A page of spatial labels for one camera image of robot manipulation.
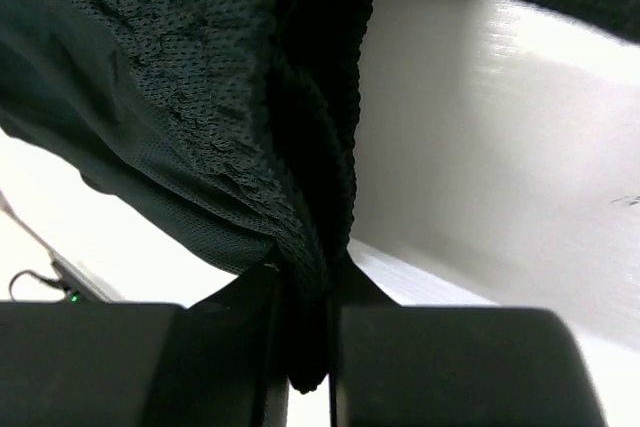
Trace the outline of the black shorts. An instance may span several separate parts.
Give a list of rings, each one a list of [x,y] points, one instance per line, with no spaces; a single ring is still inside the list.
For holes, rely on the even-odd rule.
[[[639,0],[523,0],[639,39]],[[1,0],[1,126],[204,261],[289,275],[287,374],[327,373],[323,310],[356,198],[373,0]]]

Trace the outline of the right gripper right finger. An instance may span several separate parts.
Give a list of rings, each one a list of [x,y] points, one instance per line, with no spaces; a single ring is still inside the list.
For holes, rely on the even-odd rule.
[[[349,256],[331,272],[335,426],[601,426],[577,343],[535,308],[402,306]]]

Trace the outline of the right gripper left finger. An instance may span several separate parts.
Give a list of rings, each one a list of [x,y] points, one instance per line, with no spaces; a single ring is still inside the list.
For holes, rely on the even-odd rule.
[[[281,282],[253,268],[191,308],[5,303],[5,426],[282,426]]]

